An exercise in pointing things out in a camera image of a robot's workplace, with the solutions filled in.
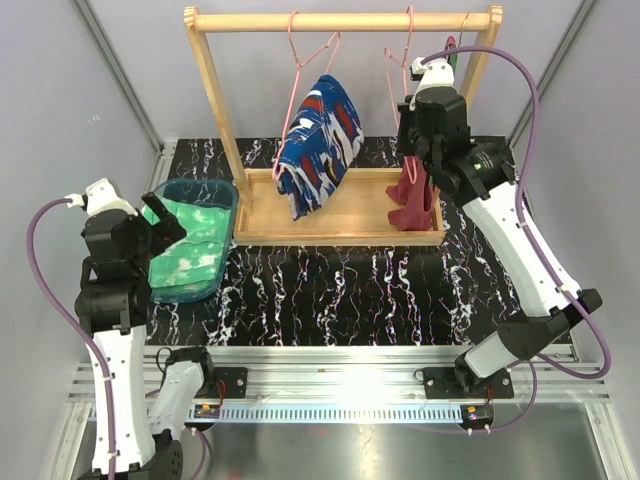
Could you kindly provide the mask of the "green tie-dye trousers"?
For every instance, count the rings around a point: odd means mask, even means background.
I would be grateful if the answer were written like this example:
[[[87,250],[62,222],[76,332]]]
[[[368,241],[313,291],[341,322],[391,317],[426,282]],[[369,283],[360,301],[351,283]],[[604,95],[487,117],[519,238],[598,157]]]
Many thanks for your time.
[[[232,211],[161,198],[186,236],[151,261],[149,283],[155,296],[199,296],[219,281],[229,246]]]

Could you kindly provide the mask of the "pink wire hanger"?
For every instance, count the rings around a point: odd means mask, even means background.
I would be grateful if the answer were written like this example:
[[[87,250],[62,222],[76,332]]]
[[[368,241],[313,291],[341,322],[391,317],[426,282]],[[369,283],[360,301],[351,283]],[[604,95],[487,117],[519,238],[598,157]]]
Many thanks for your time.
[[[393,118],[396,126],[399,126],[400,117],[399,117],[397,107],[394,103],[394,93],[393,93],[393,87],[391,82],[389,62],[393,61],[400,68],[401,78],[402,78],[402,87],[403,87],[402,99],[405,99],[405,97],[409,94],[407,60],[408,60],[408,54],[411,46],[413,28],[414,28],[414,8],[412,5],[409,5],[407,7],[406,14],[408,15],[408,33],[407,33],[406,42],[402,51],[402,56],[397,57],[389,47],[385,47],[383,50],[388,93],[390,96],[391,106],[393,108]],[[406,170],[408,180],[411,185],[415,185],[418,178],[416,161],[413,157],[407,156],[407,155],[403,156],[403,160],[404,160],[404,168]]]
[[[329,37],[329,39],[324,44],[322,44],[316,51],[314,51],[306,60],[301,60],[298,55],[298,51],[296,49],[296,45],[293,38],[293,20],[298,14],[299,12],[297,10],[292,11],[291,14],[289,15],[288,24],[287,24],[288,42],[289,42],[293,59],[296,64],[296,73],[295,73],[295,78],[294,78],[294,82],[293,82],[293,86],[292,86],[292,90],[289,98],[285,121],[284,121],[282,132],[281,132],[281,143],[274,157],[274,164],[273,164],[273,170],[272,170],[272,178],[274,181],[278,181],[282,175],[282,168],[280,167],[280,158],[286,143],[286,135],[289,129],[289,125],[291,123],[293,104],[294,104],[294,100],[298,90],[301,71],[306,65],[308,65],[311,61],[313,61],[320,53],[322,53],[324,50],[329,49],[332,45],[334,45],[334,49],[332,51],[331,57],[328,61],[328,64],[325,70],[325,74],[328,74],[333,65],[333,62],[337,54],[338,48],[340,47],[341,38],[342,38],[342,35],[340,32],[334,32]]]

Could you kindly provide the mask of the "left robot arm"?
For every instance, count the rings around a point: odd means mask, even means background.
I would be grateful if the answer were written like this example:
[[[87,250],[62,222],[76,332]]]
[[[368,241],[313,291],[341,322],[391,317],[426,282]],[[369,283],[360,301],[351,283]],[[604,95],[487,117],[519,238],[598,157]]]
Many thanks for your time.
[[[152,404],[144,382],[151,260],[186,236],[152,192],[143,202],[156,223],[121,197],[107,179],[77,202],[88,219],[81,232],[89,255],[82,264],[75,313],[89,337],[96,408],[96,445],[88,479],[179,479],[180,435],[196,397],[216,391],[217,374],[203,347],[173,350]]]

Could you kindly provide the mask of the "blue patterned trousers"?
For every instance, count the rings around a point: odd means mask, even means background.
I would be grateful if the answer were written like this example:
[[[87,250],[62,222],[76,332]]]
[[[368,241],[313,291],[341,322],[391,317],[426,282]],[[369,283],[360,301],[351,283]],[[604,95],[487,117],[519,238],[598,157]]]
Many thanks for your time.
[[[363,142],[359,116],[342,84],[321,76],[296,111],[276,157],[277,191],[286,197],[294,221],[324,206]]]

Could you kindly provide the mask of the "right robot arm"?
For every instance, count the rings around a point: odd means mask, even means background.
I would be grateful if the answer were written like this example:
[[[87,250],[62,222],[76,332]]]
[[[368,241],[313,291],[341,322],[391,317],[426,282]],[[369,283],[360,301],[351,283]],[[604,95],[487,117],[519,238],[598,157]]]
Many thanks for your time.
[[[452,87],[426,87],[398,110],[400,151],[421,161],[435,186],[481,230],[520,300],[523,314],[460,355],[445,375],[462,396],[480,395],[498,373],[536,356],[603,300],[563,270],[531,217],[516,211],[513,165],[504,148],[473,140],[463,96]]]

